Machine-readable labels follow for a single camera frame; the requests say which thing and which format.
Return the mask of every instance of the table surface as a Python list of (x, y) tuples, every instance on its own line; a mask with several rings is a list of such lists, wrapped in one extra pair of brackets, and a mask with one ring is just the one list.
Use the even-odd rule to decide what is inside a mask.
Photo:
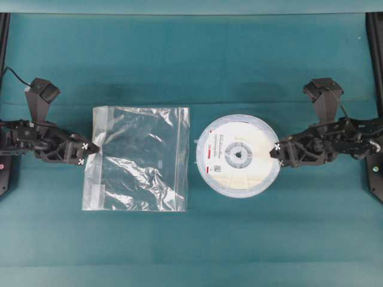
[[(2, 285), (383, 285), (383, 204), (365, 162), (283, 169), (249, 199), (216, 193), (195, 164), (194, 140), (218, 117), (255, 115), (279, 137), (316, 122), (311, 78), (336, 80), (351, 117), (375, 117), (364, 14), (13, 14), (6, 64), (57, 85), (48, 120), (87, 136), (94, 106), (189, 106), (191, 150), (186, 213), (85, 212), (82, 168), (16, 158)], [(29, 119), (23, 89), (6, 74), (2, 120)]]

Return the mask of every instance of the black cable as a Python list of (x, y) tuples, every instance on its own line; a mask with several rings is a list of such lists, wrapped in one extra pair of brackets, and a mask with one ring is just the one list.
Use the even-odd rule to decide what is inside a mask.
[(15, 72), (11, 67), (8, 67), (8, 66), (5, 67), (4, 71), (2, 72), (1, 77), (3, 77), (3, 76), (5, 75), (5, 73), (6, 73), (8, 70), (10, 70), (10, 71), (12, 72), (12, 74), (13, 74), (13, 75), (14, 75), (20, 82), (22, 82), (24, 85), (27, 85), (28, 87), (31, 86), (31, 85), (28, 84), (26, 81), (24, 81), (23, 79), (21, 79), (21, 78), (19, 77), (19, 75), (17, 75), (16, 72)]

